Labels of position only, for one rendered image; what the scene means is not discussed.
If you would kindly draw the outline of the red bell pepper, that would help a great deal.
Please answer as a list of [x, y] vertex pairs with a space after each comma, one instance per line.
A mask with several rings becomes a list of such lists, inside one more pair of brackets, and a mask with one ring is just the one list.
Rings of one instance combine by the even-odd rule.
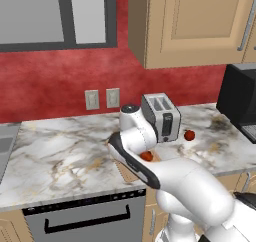
[[153, 155], [150, 151], [146, 151], [140, 154], [140, 157], [148, 162], [151, 162], [153, 160]]

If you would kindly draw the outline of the tan wooden cutting board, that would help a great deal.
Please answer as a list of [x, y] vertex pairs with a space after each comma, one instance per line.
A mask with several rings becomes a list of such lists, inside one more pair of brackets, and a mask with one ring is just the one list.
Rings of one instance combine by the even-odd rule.
[[[154, 150], [150, 150], [153, 155], [153, 160], [151, 162], [160, 162], [161, 158]], [[123, 177], [124, 181], [127, 183], [134, 182], [138, 180], [138, 177], [134, 175], [127, 167], [125, 167], [122, 163], [115, 160], [115, 164], [117, 166], [118, 171], [120, 172], [121, 176]]]

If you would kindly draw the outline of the silver two-slot toaster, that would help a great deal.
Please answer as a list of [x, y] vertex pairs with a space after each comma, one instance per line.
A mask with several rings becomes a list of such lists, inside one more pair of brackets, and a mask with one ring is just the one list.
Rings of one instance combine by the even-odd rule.
[[165, 93], [143, 94], [141, 109], [146, 120], [157, 131], [159, 143], [178, 138], [181, 114]]

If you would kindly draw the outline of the tan lower cupboard door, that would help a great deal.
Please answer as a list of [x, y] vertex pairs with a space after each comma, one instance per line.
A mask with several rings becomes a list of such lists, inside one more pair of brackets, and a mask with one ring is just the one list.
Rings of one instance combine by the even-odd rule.
[[[156, 222], [154, 234], [149, 235], [152, 209], [156, 211]], [[144, 224], [143, 224], [143, 234], [142, 242], [155, 242], [158, 233], [165, 227], [168, 220], [168, 214], [160, 209], [156, 202], [156, 191], [151, 188], [146, 189], [146, 201], [144, 208]]]
[[[224, 176], [219, 176], [218, 180], [226, 187], [226, 189], [233, 194], [234, 192], [241, 192], [245, 180], [247, 178], [247, 172], [242, 172], [238, 174], [229, 174]], [[256, 171], [250, 171], [251, 179], [248, 184], [246, 192], [256, 194]]]
[[21, 210], [0, 212], [0, 242], [34, 242]]

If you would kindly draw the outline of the tan cupboard door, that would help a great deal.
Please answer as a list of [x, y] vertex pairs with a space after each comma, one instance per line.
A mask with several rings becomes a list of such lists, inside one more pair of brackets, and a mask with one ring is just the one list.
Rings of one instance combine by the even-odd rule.
[[0, 242], [34, 242], [21, 210], [0, 212]]
[[[224, 176], [219, 176], [218, 180], [226, 187], [226, 189], [233, 194], [234, 192], [241, 192], [245, 180], [247, 178], [247, 172], [242, 172], [238, 174], [229, 174]], [[250, 171], [251, 179], [248, 184], [246, 192], [256, 194], [256, 171]]]
[[240, 63], [253, 0], [149, 0], [145, 66]]
[[256, 62], [256, 30], [253, 30], [250, 34], [242, 62]]
[[[156, 222], [154, 234], [149, 235], [152, 209], [156, 211]], [[146, 189], [146, 201], [144, 208], [144, 224], [143, 224], [143, 234], [142, 242], [155, 242], [158, 233], [165, 227], [168, 220], [168, 214], [160, 209], [156, 202], [156, 191], [151, 188]]]

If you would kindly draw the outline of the black coffee machine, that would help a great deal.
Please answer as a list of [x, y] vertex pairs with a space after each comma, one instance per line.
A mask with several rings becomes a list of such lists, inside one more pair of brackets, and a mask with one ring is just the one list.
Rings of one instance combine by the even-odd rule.
[[226, 66], [216, 108], [256, 144], [256, 63]]

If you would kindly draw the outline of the grey dishwasher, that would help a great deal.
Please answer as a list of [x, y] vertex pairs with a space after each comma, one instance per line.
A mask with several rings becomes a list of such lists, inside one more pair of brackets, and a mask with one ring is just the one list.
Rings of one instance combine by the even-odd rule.
[[35, 242], [141, 242], [146, 190], [22, 210]]

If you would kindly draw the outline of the tan upper cupboard door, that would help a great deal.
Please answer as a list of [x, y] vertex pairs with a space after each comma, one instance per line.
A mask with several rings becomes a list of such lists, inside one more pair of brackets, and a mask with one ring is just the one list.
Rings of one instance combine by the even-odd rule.
[[256, 62], [256, 30], [253, 30], [250, 34], [242, 62]]
[[145, 66], [240, 63], [253, 0], [149, 0]]

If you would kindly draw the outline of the dark framed window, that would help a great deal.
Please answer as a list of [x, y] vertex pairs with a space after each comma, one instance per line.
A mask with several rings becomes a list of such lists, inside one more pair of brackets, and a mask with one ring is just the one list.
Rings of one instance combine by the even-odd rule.
[[0, 52], [116, 45], [116, 0], [0, 0]]

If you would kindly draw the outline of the grey sink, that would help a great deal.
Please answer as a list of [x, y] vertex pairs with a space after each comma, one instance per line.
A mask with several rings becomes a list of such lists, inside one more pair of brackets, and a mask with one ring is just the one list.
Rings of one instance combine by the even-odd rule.
[[21, 123], [0, 124], [0, 183], [4, 177]]

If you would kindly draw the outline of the grey wall outlet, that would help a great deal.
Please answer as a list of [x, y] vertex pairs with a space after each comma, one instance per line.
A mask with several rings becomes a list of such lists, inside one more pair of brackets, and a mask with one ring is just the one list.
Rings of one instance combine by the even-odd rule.
[[87, 110], [97, 110], [99, 108], [99, 94], [97, 90], [86, 90], [85, 101]]
[[108, 108], [118, 108], [120, 106], [120, 89], [112, 88], [106, 90], [106, 102]]

